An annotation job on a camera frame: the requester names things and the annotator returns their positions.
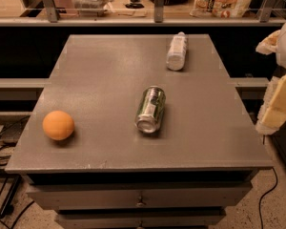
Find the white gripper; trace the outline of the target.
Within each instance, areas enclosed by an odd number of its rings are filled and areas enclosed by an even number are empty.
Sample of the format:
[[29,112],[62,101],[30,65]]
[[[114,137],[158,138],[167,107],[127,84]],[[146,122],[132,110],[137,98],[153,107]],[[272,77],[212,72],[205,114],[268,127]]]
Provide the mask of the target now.
[[[269,55],[276,52],[280,30],[274,31],[258,43],[255,50]],[[255,129],[261,135],[272,135],[286,122],[286,74],[273,76],[268,83],[263,104],[261,105]]]

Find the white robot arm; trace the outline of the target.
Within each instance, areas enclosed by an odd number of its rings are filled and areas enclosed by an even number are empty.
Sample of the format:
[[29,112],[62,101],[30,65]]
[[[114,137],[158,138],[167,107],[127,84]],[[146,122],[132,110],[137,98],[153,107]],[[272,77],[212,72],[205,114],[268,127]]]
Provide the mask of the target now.
[[[286,22],[255,48],[262,54],[276,54],[276,63],[286,70]],[[257,115],[255,129],[262,135],[272,135],[286,122],[286,73],[273,76],[267,85],[263,104]]]

